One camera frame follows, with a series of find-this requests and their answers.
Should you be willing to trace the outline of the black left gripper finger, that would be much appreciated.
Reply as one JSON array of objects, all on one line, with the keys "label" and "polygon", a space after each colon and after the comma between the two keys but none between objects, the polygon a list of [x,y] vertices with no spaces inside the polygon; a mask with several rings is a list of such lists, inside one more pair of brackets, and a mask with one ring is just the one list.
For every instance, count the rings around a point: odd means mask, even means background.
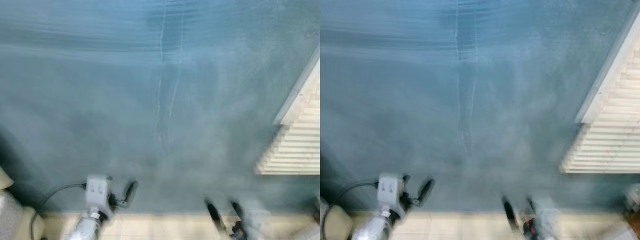
[{"label": "black left gripper finger", "polygon": [[418,192],[418,206],[421,207],[425,204],[428,197],[430,196],[432,189],[435,184],[434,178],[428,178],[423,181],[423,185]]},{"label": "black left gripper finger", "polygon": [[132,179],[125,188],[125,191],[123,193],[123,198],[122,198],[122,206],[130,206],[134,197],[135,197],[135,193],[137,192],[137,188],[138,188],[138,181],[135,179]]}]

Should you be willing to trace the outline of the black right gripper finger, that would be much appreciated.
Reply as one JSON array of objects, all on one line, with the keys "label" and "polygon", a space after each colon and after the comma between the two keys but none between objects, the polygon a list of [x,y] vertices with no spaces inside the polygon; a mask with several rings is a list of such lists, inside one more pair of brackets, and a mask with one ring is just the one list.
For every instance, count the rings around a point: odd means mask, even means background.
[{"label": "black right gripper finger", "polygon": [[507,196],[502,196],[502,206],[512,233],[522,234],[521,216],[515,210]]},{"label": "black right gripper finger", "polygon": [[528,204],[528,208],[530,208],[531,219],[538,219],[538,214],[540,213],[539,206],[534,198],[526,198],[526,203]]},{"label": "black right gripper finger", "polygon": [[237,202],[235,199],[231,199],[230,204],[231,204],[231,208],[233,208],[235,214],[238,217],[238,222],[244,221],[245,211],[243,210],[243,207],[240,205],[240,203]]},{"label": "black right gripper finger", "polygon": [[217,233],[220,236],[228,236],[229,234],[227,232],[226,226],[224,225],[224,221],[222,220],[219,211],[217,210],[217,208],[215,208],[213,202],[209,198],[205,199],[205,206],[211,220],[213,221]]}]

